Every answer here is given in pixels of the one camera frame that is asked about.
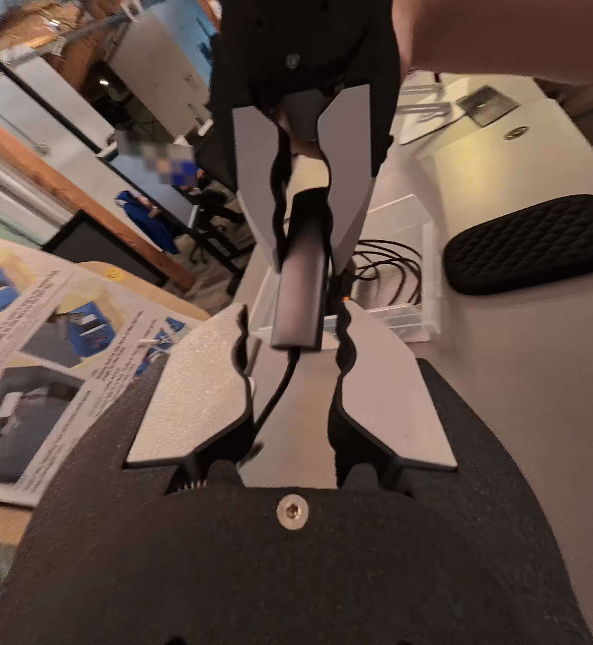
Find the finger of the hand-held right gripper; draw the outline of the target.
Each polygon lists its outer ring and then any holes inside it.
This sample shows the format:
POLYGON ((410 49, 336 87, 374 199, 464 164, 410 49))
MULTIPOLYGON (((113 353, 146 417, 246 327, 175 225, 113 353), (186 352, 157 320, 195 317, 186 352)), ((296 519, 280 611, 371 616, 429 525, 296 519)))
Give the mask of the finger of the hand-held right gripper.
POLYGON ((318 116, 316 133, 329 175, 322 197, 324 248, 339 275, 356 247, 375 183, 370 86, 342 89, 318 116))
POLYGON ((284 129, 255 106, 232 113, 237 197, 267 261, 282 270, 287 253, 284 219, 291 150, 284 129))

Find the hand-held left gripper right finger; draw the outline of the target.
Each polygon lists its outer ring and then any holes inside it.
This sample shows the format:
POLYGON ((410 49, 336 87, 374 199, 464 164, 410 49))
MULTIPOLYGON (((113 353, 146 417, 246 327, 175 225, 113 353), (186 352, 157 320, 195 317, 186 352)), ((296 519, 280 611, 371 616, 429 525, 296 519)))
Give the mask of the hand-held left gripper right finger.
POLYGON ((453 472, 457 461, 412 350, 356 302, 338 309, 337 443, 362 438, 390 464, 453 472))

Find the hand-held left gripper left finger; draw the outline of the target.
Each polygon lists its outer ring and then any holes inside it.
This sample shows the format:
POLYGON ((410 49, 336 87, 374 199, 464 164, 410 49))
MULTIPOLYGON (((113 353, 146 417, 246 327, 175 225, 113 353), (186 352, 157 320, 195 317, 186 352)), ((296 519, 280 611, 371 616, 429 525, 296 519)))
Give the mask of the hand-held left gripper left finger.
POLYGON ((126 458, 131 467, 237 463, 254 443, 247 368, 247 307, 239 302, 171 350, 126 458))

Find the clear plastic bin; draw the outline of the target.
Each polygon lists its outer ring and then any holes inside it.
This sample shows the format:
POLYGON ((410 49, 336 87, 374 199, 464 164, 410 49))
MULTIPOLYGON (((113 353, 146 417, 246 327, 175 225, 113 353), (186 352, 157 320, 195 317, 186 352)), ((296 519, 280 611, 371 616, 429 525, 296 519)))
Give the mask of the clear plastic bin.
POLYGON ((437 227, 415 195, 369 210, 349 264, 328 279, 324 349, 333 346, 334 303, 341 299, 355 302, 407 344, 438 335, 438 242, 437 227))

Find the slim grey usb hub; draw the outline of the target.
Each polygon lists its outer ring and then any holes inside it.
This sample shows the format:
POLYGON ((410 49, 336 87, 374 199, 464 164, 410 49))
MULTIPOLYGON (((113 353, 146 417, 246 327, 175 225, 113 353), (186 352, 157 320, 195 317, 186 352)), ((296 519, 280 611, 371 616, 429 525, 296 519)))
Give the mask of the slim grey usb hub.
POLYGON ((331 255, 328 188, 292 199, 270 346, 279 351, 320 351, 331 255))

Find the person's right forearm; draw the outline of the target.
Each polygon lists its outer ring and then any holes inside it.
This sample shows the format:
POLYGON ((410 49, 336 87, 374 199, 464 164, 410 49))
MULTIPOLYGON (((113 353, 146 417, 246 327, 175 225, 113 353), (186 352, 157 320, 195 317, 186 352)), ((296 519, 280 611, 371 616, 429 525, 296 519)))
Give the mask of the person's right forearm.
POLYGON ((393 1, 410 69, 593 84, 593 1, 393 1))

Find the blue bag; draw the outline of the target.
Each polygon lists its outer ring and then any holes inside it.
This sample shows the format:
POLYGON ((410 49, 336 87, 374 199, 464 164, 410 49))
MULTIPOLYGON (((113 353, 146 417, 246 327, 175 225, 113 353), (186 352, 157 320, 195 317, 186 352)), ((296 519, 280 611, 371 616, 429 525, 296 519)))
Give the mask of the blue bag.
POLYGON ((179 255, 176 244, 179 230, 169 223, 161 209, 145 196, 123 190, 115 196, 115 204, 156 246, 171 256, 179 255))

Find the grey square plate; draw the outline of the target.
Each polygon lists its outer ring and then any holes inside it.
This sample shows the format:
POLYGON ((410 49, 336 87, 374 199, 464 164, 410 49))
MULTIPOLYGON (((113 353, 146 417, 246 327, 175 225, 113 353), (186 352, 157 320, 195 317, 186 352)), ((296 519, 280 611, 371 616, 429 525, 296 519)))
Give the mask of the grey square plate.
POLYGON ((493 124, 520 107, 517 101, 490 85, 469 93, 456 104, 480 128, 493 124))

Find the instruction poster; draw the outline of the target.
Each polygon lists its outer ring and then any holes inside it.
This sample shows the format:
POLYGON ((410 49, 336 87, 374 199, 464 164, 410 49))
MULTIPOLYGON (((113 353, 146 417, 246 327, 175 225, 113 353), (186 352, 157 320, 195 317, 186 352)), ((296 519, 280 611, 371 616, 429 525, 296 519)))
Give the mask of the instruction poster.
POLYGON ((200 324, 0 239, 0 503, 34 508, 91 425, 200 324))

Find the black monitor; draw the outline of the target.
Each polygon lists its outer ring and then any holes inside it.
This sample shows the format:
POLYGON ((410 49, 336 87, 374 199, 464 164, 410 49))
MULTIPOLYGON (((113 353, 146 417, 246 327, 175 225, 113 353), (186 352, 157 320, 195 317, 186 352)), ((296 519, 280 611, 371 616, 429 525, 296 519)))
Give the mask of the black monitor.
POLYGON ((160 269, 83 210, 78 210, 40 249, 76 264, 105 262, 157 287, 168 281, 160 269))

